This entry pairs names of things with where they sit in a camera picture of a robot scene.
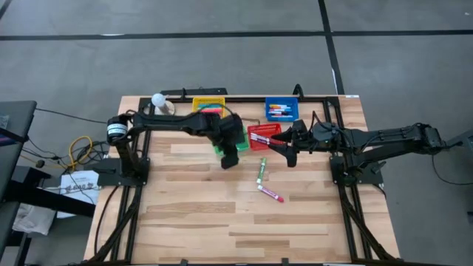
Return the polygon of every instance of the green marker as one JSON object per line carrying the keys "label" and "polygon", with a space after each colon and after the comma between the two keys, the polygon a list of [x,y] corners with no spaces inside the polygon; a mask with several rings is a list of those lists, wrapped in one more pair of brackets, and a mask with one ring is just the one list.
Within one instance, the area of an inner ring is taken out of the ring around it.
{"label": "green marker", "polygon": [[256,180],[256,183],[258,184],[261,184],[263,182],[263,173],[265,172],[265,166],[266,166],[266,158],[263,158],[261,162],[261,168],[259,170],[258,179]]}

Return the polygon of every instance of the black desk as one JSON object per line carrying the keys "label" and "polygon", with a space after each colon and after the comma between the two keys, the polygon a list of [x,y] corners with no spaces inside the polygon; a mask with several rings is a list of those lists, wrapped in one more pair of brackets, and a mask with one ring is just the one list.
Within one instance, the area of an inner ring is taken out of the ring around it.
{"label": "black desk", "polygon": [[[0,114],[10,117],[6,130],[26,137],[35,108],[36,102],[32,100],[0,102]],[[26,168],[26,171],[25,167],[16,168],[21,148],[22,143],[0,147],[0,258],[11,234],[20,202],[89,217],[93,217],[95,211],[95,206],[88,202],[36,188],[39,179],[47,174],[33,168]]]}

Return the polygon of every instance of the yellow basket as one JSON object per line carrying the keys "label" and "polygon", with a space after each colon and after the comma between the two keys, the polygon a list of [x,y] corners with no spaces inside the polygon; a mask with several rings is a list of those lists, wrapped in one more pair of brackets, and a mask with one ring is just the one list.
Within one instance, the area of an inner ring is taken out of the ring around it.
{"label": "yellow basket", "polygon": [[[225,105],[225,98],[224,97],[194,97],[192,100],[192,111],[196,112],[199,110],[199,105],[208,105],[213,103],[219,103]],[[221,117],[225,117],[226,111],[225,108],[222,107],[222,111],[220,112]]]}

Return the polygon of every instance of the wood plank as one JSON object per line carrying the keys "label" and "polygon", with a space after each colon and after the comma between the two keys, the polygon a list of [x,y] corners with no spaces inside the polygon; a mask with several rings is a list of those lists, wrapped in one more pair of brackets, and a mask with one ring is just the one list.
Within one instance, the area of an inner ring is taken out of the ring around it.
{"label": "wood plank", "polygon": [[[123,97],[119,112],[136,109],[139,99]],[[360,99],[339,99],[345,126],[366,130]],[[188,103],[175,106],[177,115],[191,111]],[[229,103],[228,107],[243,117],[266,123],[264,103]],[[306,124],[313,110],[323,120],[320,103],[299,104],[300,117]],[[282,130],[290,125],[281,123]],[[117,156],[114,148],[110,155]],[[262,157],[268,159],[264,186],[284,197],[284,203],[256,187]],[[282,257],[295,263],[349,262],[329,157],[328,153],[301,153],[297,167],[288,168],[285,158],[274,151],[245,151],[239,154],[239,165],[223,170],[208,139],[184,132],[152,132],[151,171],[141,199],[132,263],[179,263],[181,259],[201,264],[280,263]],[[398,256],[384,196],[371,185],[358,189],[367,226],[393,256]],[[111,191],[105,188],[100,192],[85,259],[93,256],[98,217]],[[105,212],[99,245],[115,228],[121,191],[119,188]],[[353,227],[360,255],[360,236]],[[125,229],[121,239],[121,258],[127,232]]]}

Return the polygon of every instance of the pink marker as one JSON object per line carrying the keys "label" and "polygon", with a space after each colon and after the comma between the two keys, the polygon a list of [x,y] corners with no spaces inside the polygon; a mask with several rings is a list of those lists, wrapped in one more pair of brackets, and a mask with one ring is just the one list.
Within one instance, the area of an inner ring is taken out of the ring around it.
{"label": "pink marker", "polygon": [[284,198],[279,196],[278,194],[272,192],[271,190],[264,188],[262,185],[258,185],[258,189],[262,192],[264,192],[266,195],[269,197],[272,197],[273,199],[279,201],[279,202],[284,202]]}

